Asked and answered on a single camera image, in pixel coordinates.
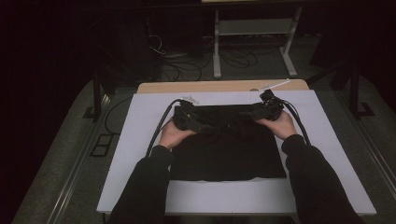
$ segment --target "hand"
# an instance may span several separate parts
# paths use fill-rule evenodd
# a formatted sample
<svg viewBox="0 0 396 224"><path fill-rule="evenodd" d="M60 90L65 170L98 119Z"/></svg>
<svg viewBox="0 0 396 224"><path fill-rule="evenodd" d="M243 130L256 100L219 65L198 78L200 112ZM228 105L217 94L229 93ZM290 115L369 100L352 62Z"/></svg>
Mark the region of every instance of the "hand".
<svg viewBox="0 0 396 224"><path fill-rule="evenodd" d="M275 121L268 119L258 119L255 121L261 125L267 126L274 135L282 140L285 140L291 135L297 134L297 131L294 128L293 119L291 118L290 114L284 110L282 110L280 117Z"/></svg>
<svg viewBox="0 0 396 224"><path fill-rule="evenodd" d="M171 149L177 146L186 137L196 134L191 130L181 131L176 126L175 123L170 120L164 127L161 134L159 145Z"/></svg>

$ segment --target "black sleeve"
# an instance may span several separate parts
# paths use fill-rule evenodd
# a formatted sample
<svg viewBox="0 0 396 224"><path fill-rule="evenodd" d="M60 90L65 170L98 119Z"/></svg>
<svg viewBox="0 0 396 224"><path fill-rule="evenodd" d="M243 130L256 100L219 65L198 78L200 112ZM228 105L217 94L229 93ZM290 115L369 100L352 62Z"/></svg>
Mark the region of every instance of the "black sleeve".
<svg viewBox="0 0 396 224"><path fill-rule="evenodd" d="M173 159L172 152L166 147L156 146L149 158L140 160L107 223L163 223L168 167Z"/></svg>
<svg viewBox="0 0 396 224"><path fill-rule="evenodd" d="M315 147L292 135L282 150L288 155L291 188L302 224L361 224L334 169Z"/></svg>

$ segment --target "dark background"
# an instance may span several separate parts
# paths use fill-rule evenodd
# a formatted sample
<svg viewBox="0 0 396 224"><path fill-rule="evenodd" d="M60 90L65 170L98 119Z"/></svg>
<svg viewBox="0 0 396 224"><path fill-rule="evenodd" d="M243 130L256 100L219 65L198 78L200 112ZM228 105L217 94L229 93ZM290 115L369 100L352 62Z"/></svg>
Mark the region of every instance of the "dark background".
<svg viewBox="0 0 396 224"><path fill-rule="evenodd" d="M213 30L213 21L207 19L213 18L213 11L104 16L81 13L71 1L0 4L1 118L6 124L1 134L0 216L8 223L70 105L96 71L109 93L158 76L161 59L149 51L147 17L149 28L162 34L169 46L199 53L200 36ZM79 6L106 4L136 2L79 2ZM323 34L312 64L326 68L347 56L396 110L394 12L387 1L305 7L297 34ZM177 29L180 18L186 22L183 30Z"/></svg>

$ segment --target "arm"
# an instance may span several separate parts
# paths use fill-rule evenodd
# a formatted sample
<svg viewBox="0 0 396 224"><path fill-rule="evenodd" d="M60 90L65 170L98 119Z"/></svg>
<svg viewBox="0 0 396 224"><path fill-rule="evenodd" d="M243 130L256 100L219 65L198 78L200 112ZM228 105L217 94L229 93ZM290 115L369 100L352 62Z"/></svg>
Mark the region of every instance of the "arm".
<svg viewBox="0 0 396 224"><path fill-rule="evenodd" d="M276 121L257 120L285 140L286 166L301 223L364 223L353 210L341 182L315 147L309 147L297 134L291 116L282 111Z"/></svg>
<svg viewBox="0 0 396 224"><path fill-rule="evenodd" d="M136 164L108 224L163 223L169 184L168 167L174 159L169 149L192 134L192 131L178 130L173 121L165 125L159 145L152 149L148 158Z"/></svg>

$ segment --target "floor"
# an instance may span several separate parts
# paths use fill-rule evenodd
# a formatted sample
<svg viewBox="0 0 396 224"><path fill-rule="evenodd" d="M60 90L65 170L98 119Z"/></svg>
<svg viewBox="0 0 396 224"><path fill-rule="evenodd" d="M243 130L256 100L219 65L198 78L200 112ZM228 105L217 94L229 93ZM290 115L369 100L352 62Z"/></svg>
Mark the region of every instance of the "floor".
<svg viewBox="0 0 396 224"><path fill-rule="evenodd" d="M277 49L282 36L248 36L220 40L222 80L285 79L288 72ZM290 50L298 78L308 79L322 68L310 65L319 36L296 36ZM167 52L162 75L157 81L213 80L212 41L205 41L203 57ZM360 101L368 103L375 116L353 118L347 109L348 85L342 91L330 87L332 75L310 85L350 159L361 183L372 200L377 215L363 217L368 224L396 223L395 182L390 171L396 171L396 116L382 101L375 87L361 78ZM105 97L103 114L97 122L84 119L87 107L93 105L91 82L81 90L71 106L49 153L29 189L14 223L101 223L105 218L96 212L108 167L114 155L118 133L135 89L120 89ZM106 147L95 147L100 134L110 134Z"/></svg>

